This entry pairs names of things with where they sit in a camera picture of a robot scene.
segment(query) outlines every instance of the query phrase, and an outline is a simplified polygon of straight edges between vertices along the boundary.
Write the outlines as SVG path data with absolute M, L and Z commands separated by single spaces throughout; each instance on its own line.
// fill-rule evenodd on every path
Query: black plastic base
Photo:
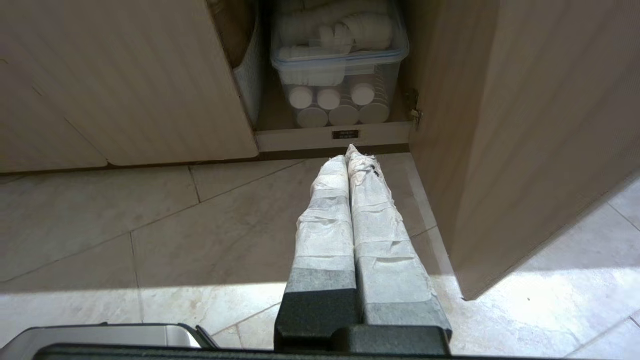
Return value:
M 329 351 L 333 333 L 361 322 L 355 289 L 285 293 L 275 324 L 279 352 Z

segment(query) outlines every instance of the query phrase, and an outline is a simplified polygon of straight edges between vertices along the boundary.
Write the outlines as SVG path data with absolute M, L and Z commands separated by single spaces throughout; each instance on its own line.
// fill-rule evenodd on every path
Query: marble floor tile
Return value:
M 571 359 L 640 359 L 640 327 L 627 320 L 568 356 Z
M 145 323 L 185 323 L 209 334 L 282 301 L 286 282 L 142 288 Z
M 0 185 L 12 183 L 23 177 L 25 177 L 25 175 L 0 175 Z
M 128 234 L 0 284 L 0 347 L 30 327 L 141 321 Z
M 276 160 L 197 165 L 192 166 L 191 171 L 198 187 L 200 201 L 205 201 L 302 161 Z
M 187 167 L 27 176 L 0 189 L 0 281 L 198 203 Z
M 396 208 L 404 219 L 407 233 L 409 236 L 423 233 L 428 228 L 422 218 L 418 200 L 413 194 L 410 167 L 415 167 L 415 165 L 413 165 L 411 154 L 384 154 L 376 158 L 385 175 L 387 185 L 391 189 Z M 435 226 L 435 220 L 429 221 L 429 225 L 430 227 Z
M 608 204 L 470 302 L 437 228 L 412 240 L 451 321 L 454 354 L 562 357 L 640 304 L 640 232 Z
M 640 229 L 640 177 L 609 200 L 609 204 Z
M 273 333 L 280 304 L 238 324 L 243 348 L 273 350 Z
M 142 288 L 285 282 L 296 222 L 325 160 L 308 160 L 133 232 Z
M 235 325 L 222 330 L 221 332 L 212 336 L 212 338 L 220 348 L 242 348 L 240 335 L 238 333 L 238 327 Z
M 308 160 L 133 232 L 146 322 L 216 333 L 282 300 L 296 222 L 325 160 Z

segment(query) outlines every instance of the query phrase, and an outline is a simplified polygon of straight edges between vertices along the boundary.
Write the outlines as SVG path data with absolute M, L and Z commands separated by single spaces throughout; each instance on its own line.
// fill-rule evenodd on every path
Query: cabinet door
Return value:
M 103 167 L 100 155 L 29 78 L 0 63 L 0 172 Z
M 410 145 L 472 300 L 640 169 L 640 3 L 420 3 Z
M 2 0 L 20 63 L 115 165 L 258 155 L 204 0 Z

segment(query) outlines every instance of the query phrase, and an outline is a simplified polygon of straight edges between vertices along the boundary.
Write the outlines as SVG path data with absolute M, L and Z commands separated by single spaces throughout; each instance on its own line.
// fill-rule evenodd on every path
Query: grout line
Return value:
M 429 231 L 429 230 L 425 230 L 425 231 L 423 231 L 423 232 L 421 232 L 421 233 L 419 233 L 419 234 L 416 234 L 416 235 L 413 235 L 413 236 L 409 236 L 409 239 L 411 239 L 411 240 L 412 240 L 413 238 L 417 238 L 418 236 L 420 236 L 420 235 L 422 235 L 422 234 L 426 233 L 427 231 Z
M 246 184 L 242 184 L 242 185 L 240 185 L 240 186 L 238 186 L 238 187 L 236 187 L 236 188 L 233 188 L 233 189 L 231 189 L 231 190 L 227 190 L 227 191 L 225 191 L 225 192 L 223 192 L 223 193 L 219 193 L 219 194 L 217 194 L 217 195 L 216 195 L 216 196 L 214 196 L 214 197 L 210 197 L 210 198 L 208 198 L 208 199 L 203 200 L 203 201 L 202 201 L 202 204 L 204 204 L 205 202 L 211 201 L 211 200 L 213 200 L 213 199 L 215 199 L 215 198 L 217 198 L 217 197 L 220 197 L 220 196 L 222 196 L 222 195 L 225 195 L 225 194 L 227 194 L 227 193 L 230 193 L 230 192 L 232 192 L 232 191 L 234 191 L 234 190 L 240 189 L 240 188 L 241 188 L 241 187 L 243 187 L 243 186 L 246 186 L 246 185 L 249 185 L 249 184 L 255 183 L 255 182 L 256 182 L 256 181 L 258 181 L 258 180 L 262 180 L 262 179 L 264 179 L 265 177 L 271 176 L 271 175 L 273 175 L 273 174 L 275 174 L 275 173 L 278 173 L 278 172 L 281 172 L 281 171 L 283 171 L 283 170 L 287 170 L 288 168 L 292 168 L 292 167 L 294 167 L 294 166 L 296 166 L 296 165 L 299 165 L 300 163 L 303 163 L 303 162 L 305 162 L 305 161 L 306 161 L 306 160 L 302 160 L 302 161 L 300 161 L 299 163 L 295 163 L 295 164 L 293 164 L 293 165 L 291 165 L 291 166 L 288 166 L 288 167 L 285 167 L 285 168 L 281 168 L 280 170 L 277 170 L 277 171 L 275 171 L 275 172 L 272 172 L 271 174 L 268 174 L 268 175 L 262 176 L 262 177 L 260 177 L 260 178 L 258 178 L 258 179 L 252 180 L 252 181 L 250 181 L 250 182 L 248 182 L 248 183 L 246 183 Z M 179 214 L 179 213 L 182 213 L 183 211 L 187 211 L 187 210 L 189 210 L 189 209 L 191 209 L 191 208 L 195 208 L 195 207 L 196 207 L 196 206 L 198 206 L 198 205 L 200 205 L 200 204 L 194 204 L 194 205 L 191 205 L 191 206 L 187 206 L 186 208 L 184 208 L 184 209 L 182 209 L 182 210 L 176 211 L 176 212 L 174 212 L 174 213 L 170 213 L 170 214 L 168 214 L 168 215 L 166 215 L 166 216 L 163 216 L 163 217 L 161 217 L 161 218 L 159 218 L 159 219 L 157 219 L 157 220 L 154 220 L 154 221 L 152 221 L 152 222 L 149 222 L 149 223 L 146 223 L 146 224 L 144 224 L 144 225 L 138 226 L 138 227 L 137 227 L 137 228 L 135 228 L 135 229 L 131 229 L 130 231 L 131 231 L 131 232 L 133 232 L 133 231 L 140 230 L 140 229 L 142 229 L 142 228 L 143 228 L 143 227 L 145 227 L 145 226 L 149 226 L 149 225 L 151 225 L 151 224 L 155 224 L 156 222 L 160 222 L 160 221 L 162 221 L 162 220 L 164 220 L 164 219 L 166 219 L 166 218 L 169 218 L 169 217 L 172 217 L 172 216 L 177 215 L 177 214 Z
M 291 165 L 291 166 L 288 166 L 288 167 L 285 167 L 285 168 L 281 168 L 280 170 L 277 170 L 277 171 L 275 171 L 275 172 L 272 172 L 272 173 L 270 173 L 270 174 L 268 174 L 268 175 L 262 176 L 262 177 L 260 177 L 260 178 L 258 178 L 258 179 L 255 179 L 255 180 L 253 180 L 253 181 L 250 181 L 250 182 L 248 182 L 248 183 L 246 183 L 246 184 L 240 185 L 240 186 L 238 186 L 237 188 L 233 188 L 233 189 L 228 190 L 228 191 L 226 191 L 226 192 L 223 192 L 223 193 L 217 194 L 217 195 L 216 195 L 216 196 L 214 196 L 214 197 L 211 197 L 211 198 L 209 198 L 209 199 L 204 200 L 204 201 L 202 202 L 202 204 L 203 204 L 203 203 L 205 203 L 205 202 L 207 202 L 207 201 L 213 200 L 213 199 L 215 199 L 215 198 L 217 198 L 217 197 L 219 197 L 219 196 L 225 195 L 226 193 L 230 193 L 230 192 L 232 192 L 232 191 L 234 191 L 234 190 L 237 190 L 237 189 L 239 189 L 239 188 L 241 188 L 241 187 L 243 187 L 243 186 L 246 186 L 246 185 L 249 185 L 249 184 L 251 184 L 251 183 L 254 183 L 254 182 L 258 181 L 258 180 L 264 179 L 265 177 L 271 176 L 271 175 L 276 174 L 276 173 L 278 173 L 278 172 L 281 172 L 281 171 L 283 171 L 283 170 L 287 170 L 288 168 L 292 168 L 292 167 L 294 167 L 294 166 L 296 166 L 296 165 L 299 165 L 299 164 L 301 164 L 301 163 L 304 163 L 305 161 L 307 161 L 307 160 L 306 160 L 306 159 L 305 159 L 305 160 L 301 160 L 300 162 L 297 162 L 297 163 L 295 163 L 295 164 L 293 164 L 293 165 Z M 11 279 L 4 280 L 4 281 L 0 281 L 0 284 L 8 283 L 8 282 L 10 282 L 10 281 L 16 280 L 16 279 L 18 279 L 18 278 L 20 278 L 20 277 L 23 277 L 23 276 L 25 276 L 25 275 L 29 275 L 29 274 L 31 274 L 31 273 L 33 273 L 33 272 L 36 272 L 36 271 L 38 271 L 38 270 L 40 270 L 40 269 L 42 269 L 42 268 L 45 268 L 45 267 L 47 267 L 47 266 L 49 266 L 49 265 L 55 264 L 55 263 L 57 263 L 57 262 L 59 262 L 59 261 L 63 261 L 63 260 L 65 260 L 65 259 L 71 258 L 71 257 L 73 257 L 73 256 L 80 255 L 80 254 L 82 254 L 82 253 L 84 253 L 84 252 L 87 252 L 87 251 L 89 251 L 89 250 L 95 249 L 95 248 L 97 248 L 98 246 L 104 245 L 104 244 L 108 243 L 109 241 L 115 240 L 115 239 L 117 239 L 117 238 L 121 237 L 122 235 L 125 235 L 126 233 L 133 233 L 134 231 L 140 230 L 140 229 L 142 229 L 142 228 L 143 228 L 143 227 L 145 227 L 145 226 L 149 226 L 149 225 L 151 225 L 151 224 L 155 224 L 156 222 L 160 222 L 160 221 L 162 221 L 162 220 L 164 220 L 164 219 L 166 219 L 166 218 L 169 218 L 169 217 L 172 217 L 172 216 L 174 216 L 174 215 L 176 215 L 176 214 L 182 213 L 183 211 L 189 210 L 189 209 L 191 209 L 191 208 L 195 208 L 195 207 L 196 207 L 196 206 L 198 206 L 198 205 L 200 205 L 200 203 L 198 203 L 198 204 L 194 204 L 194 205 L 190 205 L 190 206 L 188 206 L 188 207 L 186 207 L 186 208 L 184 208 L 184 209 L 181 209 L 181 210 L 176 211 L 176 212 L 174 212 L 174 213 L 170 213 L 170 214 L 165 215 L 165 216 L 163 216 L 163 217 L 161 217 L 161 218 L 159 218 L 159 219 L 157 219 L 157 220 L 154 220 L 154 221 L 148 222 L 148 223 L 146 223 L 146 224 L 144 224 L 144 225 L 141 225 L 141 226 L 138 226 L 138 227 L 136 227 L 136 228 L 134 228 L 134 229 L 128 230 L 128 231 L 126 231 L 126 232 L 124 232 L 124 233 L 122 233 L 122 234 L 118 234 L 118 235 L 116 235 L 116 236 L 114 236 L 114 237 L 112 237 L 112 238 L 110 238 L 110 239 L 107 239 L 107 240 L 104 240 L 104 241 L 102 241 L 102 242 L 100 242 L 100 243 L 97 243 L 97 244 L 95 244 L 95 245 L 92 245 L 92 246 L 90 246 L 90 247 L 88 247 L 88 248 L 86 248 L 86 249 L 84 249 L 84 250 L 82 250 L 82 251 L 80 251 L 80 252 L 76 252 L 76 253 L 74 253 L 74 254 L 70 254 L 70 255 L 67 255 L 67 256 L 65 256 L 65 257 L 63 257 L 63 258 L 57 259 L 57 260 L 55 260 L 55 261 L 52 261 L 52 262 L 50 262 L 50 263 L 46 263 L 46 264 L 44 264 L 44 265 L 42 265 L 42 266 L 40 266 L 40 267 L 38 267 L 38 268 L 35 268 L 35 269 L 33 269 L 33 270 L 30 270 L 30 271 L 26 272 L 26 273 L 24 273 L 24 274 L 20 274 L 20 275 L 17 275 L 17 276 L 15 276 L 15 277 L 12 277 Z
M 196 189 L 196 196 L 198 197 L 198 204 L 201 204 L 202 200 L 200 199 L 200 192 L 198 191 L 198 185 L 196 184 L 196 178 L 193 176 L 193 169 L 191 168 L 190 165 L 187 166 L 187 169 L 189 169 L 189 174 L 191 175 L 191 182 L 193 183 L 193 187 Z
M 267 307 L 265 310 L 261 310 L 261 311 L 259 311 L 259 312 L 255 313 L 255 314 L 253 314 L 253 315 L 251 315 L 251 316 L 247 317 L 247 318 L 244 318 L 244 319 L 242 319 L 242 320 L 238 321 L 237 323 L 235 323 L 235 324 L 233 324 L 233 325 L 229 325 L 229 326 L 227 326 L 226 328 L 224 328 L 224 329 L 222 329 L 222 330 L 220 330 L 220 331 L 216 332 L 215 334 L 213 334 L 211 337 L 213 337 L 213 336 L 215 336 L 215 335 L 218 335 L 219 333 L 221 333 L 221 332 L 223 332 L 223 331 L 229 330 L 229 329 L 231 329 L 231 328 L 232 328 L 232 327 L 234 327 L 234 326 L 238 326 L 238 325 L 240 325 L 241 323 L 243 323 L 243 322 L 245 322 L 245 321 L 247 321 L 247 320 L 249 320 L 249 319 L 253 318 L 254 316 L 258 316 L 258 315 L 260 315 L 260 314 L 264 313 L 265 311 L 267 311 L 267 310 L 271 309 L 272 307 L 274 307 L 274 306 L 278 306 L 278 305 L 280 305 L 280 304 L 282 304 L 282 301 L 281 301 L 281 302 L 279 302 L 279 303 L 277 303 L 277 304 L 274 304 L 274 305 L 271 305 L 271 306 Z M 237 332 L 238 332 L 238 337 L 240 337 L 240 327 L 238 327 L 238 328 L 237 328 Z
M 416 235 L 413 235 L 413 236 L 409 236 L 409 239 L 417 238 L 418 236 L 420 236 L 420 235 L 422 235 L 422 234 L 424 234 L 424 233 L 428 233 L 428 232 L 430 232 L 431 230 L 435 229 L 436 227 L 438 227 L 438 226 L 437 226 L 437 225 L 434 225 L 434 226 L 430 227 L 429 229 L 426 229 L 425 231 L 422 231 L 422 232 L 421 232 L 421 233 L 419 233 L 419 234 L 416 234 Z
M 219 197 L 219 196 L 225 195 L 226 193 L 230 193 L 230 192 L 232 192 L 232 191 L 234 191 L 234 190 L 240 189 L 240 188 L 241 188 L 241 187 L 243 187 L 243 186 L 246 186 L 246 185 L 249 185 L 249 184 L 255 183 L 256 181 L 262 180 L 262 179 L 264 179 L 265 177 L 269 177 L 269 176 L 271 176 L 271 175 L 273 175 L 273 174 L 276 174 L 276 173 L 279 173 L 279 172 L 281 172 L 281 171 L 283 171 L 283 170 L 287 170 L 288 168 L 292 168 L 292 167 L 294 167 L 294 166 L 296 166 L 296 165 L 302 164 L 302 163 L 303 163 L 303 162 L 305 162 L 305 161 L 306 161 L 306 160 L 301 160 L 301 161 L 300 161 L 300 162 L 298 162 L 298 163 L 295 163 L 295 164 L 293 164 L 293 165 L 289 165 L 288 167 L 281 168 L 280 170 L 276 170 L 276 171 L 274 171 L 274 172 L 272 172 L 272 173 L 270 173 L 270 174 L 267 174 L 267 175 L 265 175 L 265 176 L 262 176 L 262 177 L 259 177 L 259 178 L 257 178 L 257 179 L 251 180 L 251 181 L 249 181 L 249 182 L 248 182 L 248 183 L 246 183 L 246 184 L 242 184 L 242 185 L 237 186 L 237 187 L 235 187 L 235 188 L 233 188 L 233 189 L 231 189 L 231 190 L 227 190 L 227 191 L 225 191 L 225 192 L 223 192 L 223 193 L 219 193 L 219 194 L 217 194 L 217 195 L 216 195 L 216 196 L 214 196 L 214 197 L 210 197 L 210 198 L 208 198 L 208 199 L 204 200 L 203 202 L 207 202 L 207 201 L 209 201 L 209 200 L 213 200 L 213 199 L 215 199 L 215 198 L 217 198 L 217 197 Z
M 18 181 L 18 180 L 24 179 L 25 177 L 27 177 L 27 175 L 17 176 L 15 179 L 13 179 L 13 180 L 11 180 L 11 181 L 8 181 L 8 182 L 6 182 L 6 183 L 3 183 L 3 185 L 11 184 L 11 183 L 13 183 L 13 182 L 15 182 L 15 181 Z
M 631 320 L 634 323 L 636 323 L 636 321 L 631 317 L 633 316 L 633 314 L 623 318 L 622 320 L 616 322 L 615 324 L 613 324 L 610 328 L 606 329 L 605 331 L 601 332 L 600 334 L 596 335 L 593 339 L 587 341 L 586 343 L 584 343 L 583 345 L 579 346 L 577 349 L 575 349 L 574 351 L 570 352 L 569 354 L 566 354 L 564 356 L 564 358 L 569 357 L 573 354 L 575 354 L 576 352 L 582 350 L 583 348 L 586 348 L 594 343 L 596 343 L 598 340 L 604 338 L 605 336 L 607 336 L 610 332 L 612 332 L 615 328 L 621 326 L 622 324 L 624 324 L 625 322 L 627 322 L 627 320 Z
M 625 220 L 631 224 L 631 226 L 635 227 L 636 230 L 640 231 L 640 229 L 638 229 L 638 226 L 636 226 L 634 223 L 631 222 L 631 220 L 627 219 L 627 217 L 625 215 L 622 215 L 621 212 L 618 211 L 618 209 L 616 209 L 615 206 L 611 205 L 608 201 L 607 201 L 607 205 L 609 205 L 613 210 L 615 210 L 615 212 L 617 212 L 621 217 L 625 218 Z
M 632 321 L 636 326 L 640 327 L 640 323 L 638 323 L 638 322 L 636 321 L 636 319 L 634 319 L 633 315 L 631 315 L 629 318 L 631 319 L 631 321 Z
M 142 289 L 140 289 L 140 280 L 138 279 L 138 266 L 136 264 L 136 247 L 133 246 L 133 233 L 129 231 L 129 241 L 131 242 L 131 254 L 133 258 L 133 272 L 136 275 L 136 290 L 138 292 L 138 304 L 140 305 L 140 322 L 145 323 L 145 306 L 142 304 Z
M 115 237 L 113 237 L 113 238 L 110 238 L 110 239 L 108 239 L 108 240 L 104 240 L 104 241 L 103 241 L 103 242 L 101 242 L 101 243 L 97 243 L 97 244 L 95 244 L 95 245 L 91 245 L 90 247 L 88 247 L 88 248 L 86 248 L 86 249 L 84 249 L 84 250 L 82 250 L 82 251 L 80 251 L 80 252 L 76 252 L 75 254 L 67 255 L 67 256 L 65 256 L 65 257 L 63 257 L 63 258 L 59 258 L 59 259 L 57 259 L 57 260 L 51 261 L 50 263 L 44 264 L 44 265 L 42 265 L 42 266 L 40 266 L 40 267 L 38 267 L 38 268 L 35 268 L 35 269 L 33 269 L 33 270 L 29 270 L 28 272 L 26 272 L 26 273 L 24 273 L 24 274 L 20 274 L 20 275 L 15 276 L 15 277 L 12 277 L 11 279 L 8 279 L 8 280 L 5 280 L 5 281 L 0 281 L 0 284 L 6 284 L 6 283 L 8 283 L 8 282 L 10 282 L 10 281 L 14 281 L 14 280 L 16 280 L 16 279 L 20 279 L 20 278 L 21 278 L 21 277 L 23 277 L 23 276 L 27 276 L 27 275 L 29 275 L 29 274 L 32 274 L 32 273 L 34 273 L 34 272 L 36 272 L 36 271 L 38 271 L 38 270 L 40 270 L 40 269 L 46 268 L 47 266 L 53 265 L 53 264 L 58 263 L 58 262 L 60 262 L 60 261 L 66 260 L 66 259 L 68 259 L 68 258 L 72 258 L 72 257 L 74 257 L 74 256 L 78 256 L 78 255 L 80 255 L 80 254 L 84 254 L 84 253 L 85 253 L 85 252 L 87 252 L 87 251 L 93 250 L 93 249 L 95 249 L 95 248 L 97 248 L 97 247 L 100 247 L 100 246 L 102 246 L 102 245 L 104 245 L 104 244 L 106 244 L 106 243 L 110 242 L 110 241 L 116 240 L 116 239 L 118 239 L 119 237 L 121 237 L 121 236 L 123 236 L 123 235 L 125 235 L 125 234 L 126 234 L 126 233 L 124 233 L 124 234 L 120 234 L 120 235 L 115 236 Z
M 240 335 L 240 327 L 238 327 L 238 325 L 233 325 L 233 326 L 230 326 L 230 327 L 235 327 L 236 328 L 236 334 L 238 334 L 238 340 L 240 341 L 240 348 L 244 349 L 244 343 L 242 341 L 242 335 Z

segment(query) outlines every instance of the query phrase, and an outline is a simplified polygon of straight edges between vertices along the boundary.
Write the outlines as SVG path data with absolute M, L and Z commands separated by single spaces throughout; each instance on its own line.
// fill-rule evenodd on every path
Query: stack of paper cups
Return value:
M 300 110 L 296 115 L 296 121 L 300 127 L 305 129 L 311 127 L 323 127 L 329 122 L 326 112 L 318 105 L 312 104 L 304 110 Z
M 318 105 L 325 110 L 333 110 L 340 105 L 340 89 L 337 87 L 320 88 L 317 93 Z
M 375 95 L 371 103 L 360 109 L 360 122 L 381 124 L 389 118 L 389 101 L 385 90 L 385 79 L 380 72 L 374 77 Z
M 373 74 L 354 75 L 349 77 L 349 89 L 351 90 L 351 100 L 360 106 L 364 106 L 373 101 L 376 94 Z
M 340 90 L 340 105 L 329 112 L 329 122 L 333 126 L 355 125 L 358 115 L 358 106 L 351 100 L 349 89 L 343 86 Z
M 314 101 L 314 92 L 306 86 L 295 86 L 289 90 L 289 104 L 296 109 L 306 109 Z

